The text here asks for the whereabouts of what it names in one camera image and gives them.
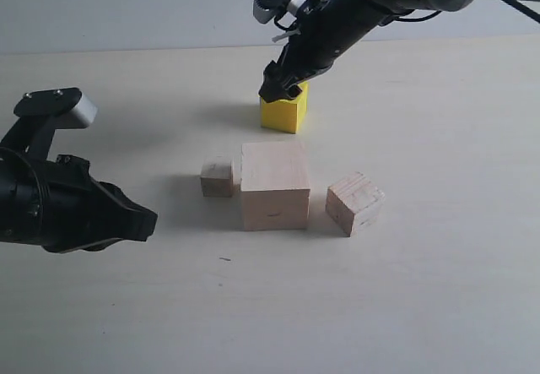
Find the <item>yellow block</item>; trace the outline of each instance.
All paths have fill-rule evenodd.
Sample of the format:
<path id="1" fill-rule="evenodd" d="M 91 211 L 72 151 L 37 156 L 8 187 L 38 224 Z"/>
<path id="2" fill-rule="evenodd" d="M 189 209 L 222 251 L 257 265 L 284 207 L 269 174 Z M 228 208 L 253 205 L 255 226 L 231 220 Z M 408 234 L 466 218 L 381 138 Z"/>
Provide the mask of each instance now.
<path id="1" fill-rule="evenodd" d="M 282 132 L 297 133 L 307 111 L 309 84 L 299 84 L 302 92 L 294 100 L 266 102 L 261 98 L 261 126 Z"/>

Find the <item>white table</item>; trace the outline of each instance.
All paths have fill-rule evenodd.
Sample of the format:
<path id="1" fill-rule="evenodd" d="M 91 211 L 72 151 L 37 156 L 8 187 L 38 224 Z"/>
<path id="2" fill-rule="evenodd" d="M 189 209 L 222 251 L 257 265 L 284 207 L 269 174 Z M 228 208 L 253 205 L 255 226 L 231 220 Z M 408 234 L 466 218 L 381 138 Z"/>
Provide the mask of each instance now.
<path id="1" fill-rule="evenodd" d="M 98 118 L 51 155 L 159 213 L 101 253 L 0 245 L 0 372 L 538 373 L 540 37 L 361 43 L 295 136 L 258 126 L 277 55 L 0 57 L 2 134 L 25 91 L 80 87 Z M 205 157 L 269 139 L 305 142 L 307 231 L 243 232 L 238 197 L 202 198 Z M 324 199 L 350 171 L 387 201 L 345 238 Z"/>

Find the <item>wooden block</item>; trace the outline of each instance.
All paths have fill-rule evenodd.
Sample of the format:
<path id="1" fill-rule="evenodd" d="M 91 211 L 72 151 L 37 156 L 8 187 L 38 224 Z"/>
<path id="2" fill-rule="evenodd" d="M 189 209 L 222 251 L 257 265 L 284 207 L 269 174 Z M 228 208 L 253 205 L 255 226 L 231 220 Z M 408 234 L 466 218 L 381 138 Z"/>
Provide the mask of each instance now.
<path id="1" fill-rule="evenodd" d="M 307 111 L 308 82 L 299 85 L 302 92 L 294 100 L 266 102 L 261 98 L 261 126 L 287 133 L 297 133 Z"/>
<path id="2" fill-rule="evenodd" d="M 242 145 L 240 195 L 246 230 L 307 227 L 310 184 L 298 142 Z"/>
<path id="3" fill-rule="evenodd" d="M 331 185 L 327 212 L 351 236 L 375 222 L 385 194 L 362 173 L 354 173 Z"/>
<path id="4" fill-rule="evenodd" d="M 233 161 L 216 157 L 204 163 L 201 170 L 201 188 L 204 197 L 232 197 Z"/>

